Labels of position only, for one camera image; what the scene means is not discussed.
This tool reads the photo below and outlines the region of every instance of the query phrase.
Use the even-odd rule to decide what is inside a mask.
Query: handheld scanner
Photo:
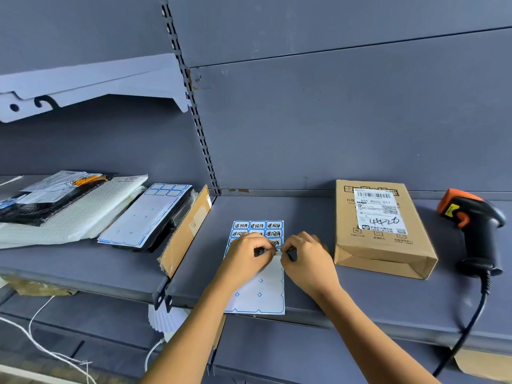
[[[500,253],[496,244],[496,229],[505,225],[505,215],[492,203],[465,191],[449,188],[437,212],[452,220],[464,233],[467,258],[457,269],[468,276],[477,277],[489,271],[500,275]]]

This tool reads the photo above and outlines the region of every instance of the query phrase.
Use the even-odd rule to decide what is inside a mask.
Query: stack of packages
[[[98,237],[144,191],[147,175],[60,171],[40,178],[0,181],[0,248]]]

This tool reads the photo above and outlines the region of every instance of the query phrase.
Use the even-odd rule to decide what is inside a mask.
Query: white paper label
[[[392,191],[354,188],[354,200],[360,229],[407,234]]]

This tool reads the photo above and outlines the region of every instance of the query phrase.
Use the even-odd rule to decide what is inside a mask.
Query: barcode
[[[369,197],[369,198],[391,198],[391,194],[381,194],[381,193],[362,193],[360,191],[357,192],[357,195],[360,197]]]
[[[382,212],[386,214],[398,214],[395,206],[382,206]]]

